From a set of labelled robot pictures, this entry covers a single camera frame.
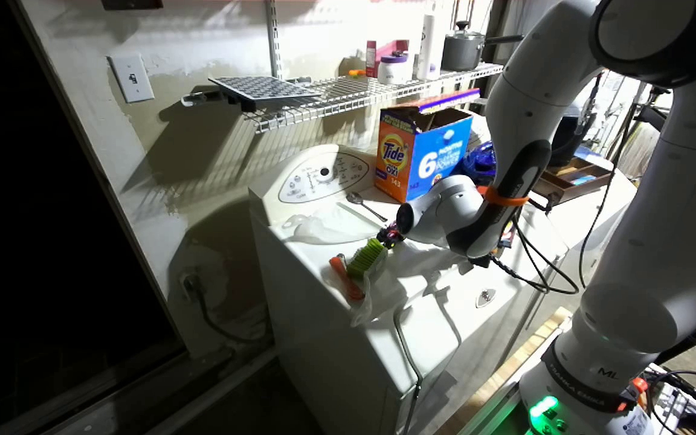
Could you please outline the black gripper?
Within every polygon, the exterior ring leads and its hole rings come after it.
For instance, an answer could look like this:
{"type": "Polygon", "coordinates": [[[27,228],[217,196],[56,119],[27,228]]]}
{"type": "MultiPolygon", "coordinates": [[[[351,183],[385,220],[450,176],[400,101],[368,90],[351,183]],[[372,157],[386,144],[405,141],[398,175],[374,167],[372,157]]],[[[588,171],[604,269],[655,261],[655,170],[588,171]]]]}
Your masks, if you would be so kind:
{"type": "Polygon", "coordinates": [[[398,228],[398,225],[389,225],[389,228],[381,228],[377,233],[377,243],[385,246],[385,250],[394,250],[395,244],[400,244],[405,240],[405,233],[398,228]]]}

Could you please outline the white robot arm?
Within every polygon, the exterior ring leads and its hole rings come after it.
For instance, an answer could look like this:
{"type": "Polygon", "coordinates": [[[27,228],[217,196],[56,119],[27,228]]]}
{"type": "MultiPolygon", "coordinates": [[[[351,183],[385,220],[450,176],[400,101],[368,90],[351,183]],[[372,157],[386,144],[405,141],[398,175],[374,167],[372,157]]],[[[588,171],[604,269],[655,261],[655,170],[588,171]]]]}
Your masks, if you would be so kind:
{"type": "Polygon", "coordinates": [[[696,328],[696,0],[557,0],[520,40],[488,92],[496,171],[404,204],[392,233],[485,261],[552,167],[551,138],[596,74],[672,95],[646,175],[583,289],[575,325],[544,355],[573,401],[612,414],[647,362],[696,328]]]}

